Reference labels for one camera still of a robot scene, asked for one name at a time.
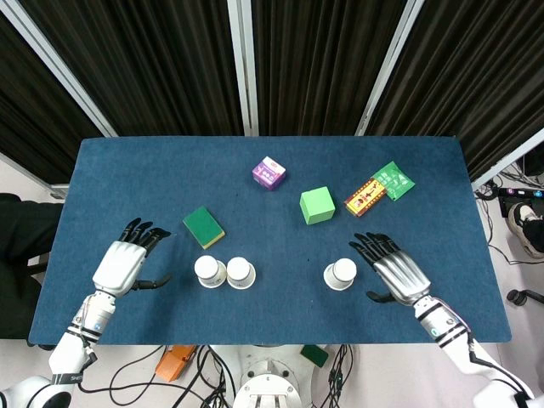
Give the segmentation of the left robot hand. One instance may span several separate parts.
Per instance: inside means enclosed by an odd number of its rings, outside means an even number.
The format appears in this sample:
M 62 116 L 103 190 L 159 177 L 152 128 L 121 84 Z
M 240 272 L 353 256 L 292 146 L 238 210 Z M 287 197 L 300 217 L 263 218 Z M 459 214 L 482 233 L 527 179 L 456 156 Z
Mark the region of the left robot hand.
M 171 280 L 171 273 L 159 280 L 139 279 L 145 260 L 162 239 L 171 235 L 162 228 L 153 228 L 152 224 L 141 222 L 141 218 L 127 224 L 119 238 L 110 245 L 93 275 L 97 291 L 120 298 L 130 291 L 157 289 Z

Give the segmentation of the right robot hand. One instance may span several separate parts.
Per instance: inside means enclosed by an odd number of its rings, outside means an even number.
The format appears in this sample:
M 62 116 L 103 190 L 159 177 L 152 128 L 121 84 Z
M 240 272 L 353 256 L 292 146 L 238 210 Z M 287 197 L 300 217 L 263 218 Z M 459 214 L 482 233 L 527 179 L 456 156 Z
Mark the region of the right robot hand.
M 427 296 L 431 282 L 416 262 L 387 235 L 355 233 L 348 244 L 372 267 L 388 288 L 387 294 L 368 291 L 375 303 L 397 302 L 413 306 Z

